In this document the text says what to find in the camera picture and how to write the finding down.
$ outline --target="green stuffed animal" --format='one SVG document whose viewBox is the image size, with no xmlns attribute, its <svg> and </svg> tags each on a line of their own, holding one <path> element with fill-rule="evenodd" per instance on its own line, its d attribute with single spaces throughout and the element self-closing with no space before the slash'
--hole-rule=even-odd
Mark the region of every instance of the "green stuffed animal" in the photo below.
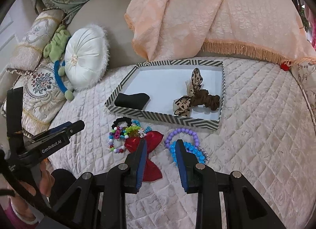
<svg viewBox="0 0 316 229">
<path fill-rule="evenodd" d="M 61 76 L 64 75 L 62 73 L 62 69 L 59 71 L 59 60 L 61 58 L 62 53 L 65 51 L 66 44 L 70 38 L 70 33 L 65 29 L 65 26 L 60 26 L 52 40 L 45 46 L 43 50 L 44 58 L 49 57 L 51 61 L 54 63 L 54 74 L 56 82 L 60 88 L 60 90 L 64 93 L 65 98 L 69 101 L 74 99 L 74 94 L 72 91 L 68 90 L 63 81 L 61 80 Z"/>
</svg>

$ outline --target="peach blanket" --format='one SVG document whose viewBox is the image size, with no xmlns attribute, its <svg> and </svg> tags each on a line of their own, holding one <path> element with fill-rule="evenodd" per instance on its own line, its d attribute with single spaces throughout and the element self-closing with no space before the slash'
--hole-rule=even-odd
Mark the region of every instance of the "peach blanket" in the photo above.
<svg viewBox="0 0 316 229">
<path fill-rule="evenodd" d="M 202 48 L 283 63 L 316 62 L 291 0 L 132 0 L 125 20 L 149 61 L 194 57 Z"/>
</svg>

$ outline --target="blue plush strap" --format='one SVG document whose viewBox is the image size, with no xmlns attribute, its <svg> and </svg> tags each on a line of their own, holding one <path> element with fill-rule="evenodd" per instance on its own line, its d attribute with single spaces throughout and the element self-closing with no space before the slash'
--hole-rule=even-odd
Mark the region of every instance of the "blue plush strap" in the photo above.
<svg viewBox="0 0 316 229">
<path fill-rule="evenodd" d="M 58 69 L 59 69 L 59 61 L 55 61 L 55 64 L 54 64 L 55 80 L 60 90 L 63 92 L 63 94 L 65 94 L 65 92 L 67 91 L 67 88 L 65 87 L 63 81 L 61 80 L 61 77 L 58 75 Z"/>
</svg>

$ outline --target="mattress cover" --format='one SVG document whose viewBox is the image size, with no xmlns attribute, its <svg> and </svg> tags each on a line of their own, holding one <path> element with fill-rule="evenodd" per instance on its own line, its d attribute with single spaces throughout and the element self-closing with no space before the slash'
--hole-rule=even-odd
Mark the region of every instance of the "mattress cover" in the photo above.
<svg viewBox="0 0 316 229">
<path fill-rule="evenodd" d="M 222 173 L 240 171 L 286 228 L 304 228 L 316 197 L 316 144 L 311 114 L 296 80 L 272 63 L 203 59 L 222 60 L 226 76 L 220 128 L 195 129 L 210 155 L 208 166 Z M 109 152 L 107 144 L 111 125 L 121 115 L 109 112 L 104 102 L 131 69 L 127 66 L 107 71 L 99 84 L 75 93 L 75 99 L 65 103 L 51 128 L 80 119 L 86 126 L 70 144 L 49 157 L 55 169 L 64 168 L 79 177 L 88 171 L 103 173 L 124 162 L 128 151 Z M 139 120 L 144 128 L 149 125 L 165 137 L 177 127 Z M 180 137 L 192 141 L 189 135 Z M 178 169 L 163 142 L 150 159 L 161 169 L 163 178 L 143 183 L 137 195 L 126 195 L 127 227 L 195 228 L 197 194 L 184 192 Z M 222 220 L 225 227 L 224 213 Z"/>
</svg>

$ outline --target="purple beaded bracelet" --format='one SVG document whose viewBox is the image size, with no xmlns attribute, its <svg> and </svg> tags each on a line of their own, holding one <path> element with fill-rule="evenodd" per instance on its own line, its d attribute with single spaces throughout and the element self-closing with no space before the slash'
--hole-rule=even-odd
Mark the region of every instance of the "purple beaded bracelet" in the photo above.
<svg viewBox="0 0 316 229">
<path fill-rule="evenodd" d="M 169 148 L 170 147 L 170 141 L 172 140 L 172 138 L 176 135 L 176 134 L 179 134 L 179 133 L 186 133 L 188 135 L 192 135 L 193 136 L 193 139 L 194 139 L 194 145 L 196 147 L 199 147 L 200 146 L 200 140 L 198 138 L 198 135 L 196 132 L 190 130 L 190 129 L 186 129 L 186 128 L 177 128 L 175 129 L 173 132 L 171 132 L 167 139 L 165 140 L 165 147 L 166 148 Z"/>
</svg>

